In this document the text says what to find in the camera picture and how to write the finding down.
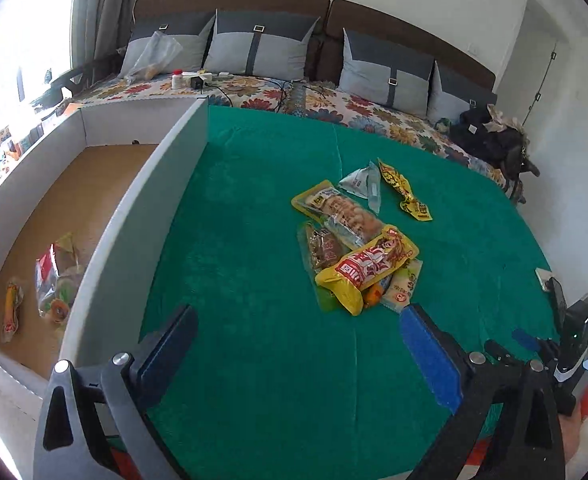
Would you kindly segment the person's right hand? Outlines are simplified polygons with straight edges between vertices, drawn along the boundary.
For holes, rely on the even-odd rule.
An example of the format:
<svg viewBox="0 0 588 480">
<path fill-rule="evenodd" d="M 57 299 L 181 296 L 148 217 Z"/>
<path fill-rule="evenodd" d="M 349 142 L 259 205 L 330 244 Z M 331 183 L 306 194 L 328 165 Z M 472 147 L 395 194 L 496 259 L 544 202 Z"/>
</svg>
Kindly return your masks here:
<svg viewBox="0 0 588 480">
<path fill-rule="evenodd" d="M 565 478 L 581 479 L 588 472 L 588 392 L 576 404 L 573 414 L 560 415 Z"/>
</svg>

